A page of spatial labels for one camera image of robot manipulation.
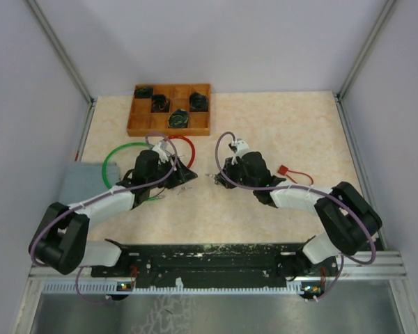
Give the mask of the green cable lock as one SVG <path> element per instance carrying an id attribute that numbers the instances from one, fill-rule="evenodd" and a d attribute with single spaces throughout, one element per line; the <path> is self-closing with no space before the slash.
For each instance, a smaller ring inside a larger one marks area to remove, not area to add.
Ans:
<path id="1" fill-rule="evenodd" d="M 101 169 L 101 175 L 102 175 L 102 180 L 104 182 L 104 185 L 110 189 L 112 188 L 112 185 L 110 184 L 108 177 L 107 177 L 107 165 L 109 163 L 109 160 L 112 158 L 112 156 L 114 154 L 116 154 L 117 152 L 125 149 L 125 148 L 131 148 L 131 147 L 147 147 L 148 145 L 144 142 L 133 142 L 133 143 L 126 143 L 123 145 L 120 145 L 116 148 L 114 148 L 104 159 L 103 163 L 102 163 L 102 169 Z M 162 189 L 159 193 L 157 193 L 156 195 L 150 197 L 148 199 L 148 201 L 154 201 L 154 200 L 161 200 L 163 198 L 165 198 L 165 195 L 163 195 L 162 193 L 164 192 L 164 189 Z"/>

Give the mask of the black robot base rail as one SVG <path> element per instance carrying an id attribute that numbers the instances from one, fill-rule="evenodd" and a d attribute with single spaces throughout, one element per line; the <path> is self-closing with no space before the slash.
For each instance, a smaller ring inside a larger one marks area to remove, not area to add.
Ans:
<path id="1" fill-rule="evenodd" d="M 73 283 L 47 283 L 45 292 L 101 294 L 296 294 L 319 297 L 339 265 L 304 258 L 301 244 L 124 245 L 114 267 L 94 266 Z"/>

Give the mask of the red cable lock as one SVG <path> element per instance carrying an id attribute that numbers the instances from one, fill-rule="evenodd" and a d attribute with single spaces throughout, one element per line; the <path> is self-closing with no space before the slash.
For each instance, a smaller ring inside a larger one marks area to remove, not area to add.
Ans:
<path id="1" fill-rule="evenodd" d="M 189 162 L 187 163 L 187 167 L 191 168 L 194 163 L 195 156 L 196 156 L 196 148 L 193 142 L 185 136 L 180 136 L 180 135 L 169 136 L 169 140 L 174 140 L 174 139 L 185 141 L 190 146 L 191 157 L 189 159 Z M 175 156 L 171 153 L 170 160 L 168 162 L 173 163 L 175 160 L 176 160 Z"/>

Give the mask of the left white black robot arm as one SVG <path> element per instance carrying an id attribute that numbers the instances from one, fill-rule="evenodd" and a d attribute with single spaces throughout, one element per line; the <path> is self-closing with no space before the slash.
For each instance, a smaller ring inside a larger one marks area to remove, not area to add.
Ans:
<path id="1" fill-rule="evenodd" d="M 197 177 L 176 155 L 143 150 L 134 168 L 110 190 L 78 203 L 52 203 L 29 244 L 31 260 L 63 275 L 79 267 L 104 266 L 123 276 L 130 270 L 131 259 L 114 241 L 89 241 L 90 228 L 137 208 L 154 188 L 174 189 Z"/>

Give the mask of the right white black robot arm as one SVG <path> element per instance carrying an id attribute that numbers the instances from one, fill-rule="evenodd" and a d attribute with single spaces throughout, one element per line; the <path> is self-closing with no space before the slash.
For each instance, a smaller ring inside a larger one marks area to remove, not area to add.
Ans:
<path id="1" fill-rule="evenodd" d="M 355 254 L 364 244 L 369 245 L 371 255 L 361 263 L 374 263 L 376 245 L 372 237 L 382 220 L 352 184 L 340 182 L 324 189 L 295 184 L 272 175 L 261 153 L 252 151 L 234 154 L 217 167 L 217 183 L 227 189 L 248 190 L 263 205 L 318 217 L 323 233 L 308 240 L 295 256 L 303 274 L 314 275 L 324 260 L 337 255 L 360 263 Z"/>

